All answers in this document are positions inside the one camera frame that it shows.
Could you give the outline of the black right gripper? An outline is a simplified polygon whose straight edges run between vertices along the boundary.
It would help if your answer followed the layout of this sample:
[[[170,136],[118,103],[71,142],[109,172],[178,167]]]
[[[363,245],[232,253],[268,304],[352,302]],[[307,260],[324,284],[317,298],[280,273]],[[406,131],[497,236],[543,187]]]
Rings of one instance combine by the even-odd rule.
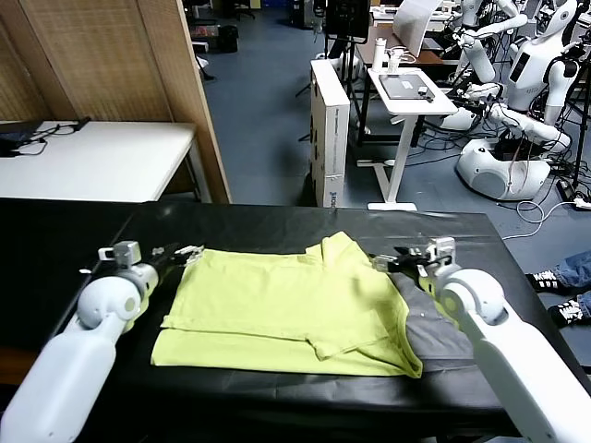
[[[428,261],[428,252],[414,246],[396,246],[394,250],[397,257],[384,254],[369,254],[368,258],[372,267],[378,271],[402,273],[413,280],[427,278],[428,267],[431,265]]]

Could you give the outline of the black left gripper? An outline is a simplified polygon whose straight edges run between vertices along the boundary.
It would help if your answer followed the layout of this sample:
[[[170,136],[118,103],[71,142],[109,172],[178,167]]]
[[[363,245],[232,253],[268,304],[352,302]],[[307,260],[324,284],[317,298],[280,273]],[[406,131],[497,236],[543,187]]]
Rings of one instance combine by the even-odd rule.
[[[152,249],[152,256],[148,259],[148,264],[155,270],[171,270],[183,268],[198,261],[204,251],[203,245],[186,245],[176,251],[164,251],[163,247]]]

